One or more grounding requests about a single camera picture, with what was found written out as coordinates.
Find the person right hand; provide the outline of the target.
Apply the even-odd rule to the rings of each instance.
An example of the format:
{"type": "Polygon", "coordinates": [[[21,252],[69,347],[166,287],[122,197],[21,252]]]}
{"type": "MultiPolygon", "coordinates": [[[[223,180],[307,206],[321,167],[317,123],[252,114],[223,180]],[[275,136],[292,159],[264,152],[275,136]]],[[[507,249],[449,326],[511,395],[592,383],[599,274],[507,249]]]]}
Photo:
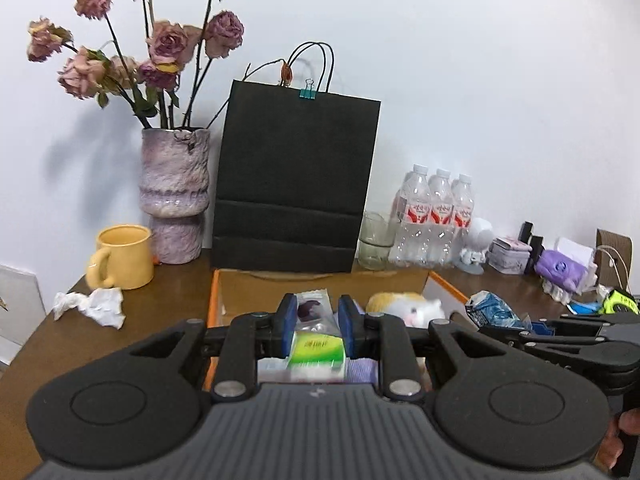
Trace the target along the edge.
{"type": "Polygon", "coordinates": [[[608,431],[600,444],[597,464],[602,470],[611,470],[623,454],[622,434],[638,437],[640,432],[640,412],[638,408],[623,412],[611,419],[608,431]]]}

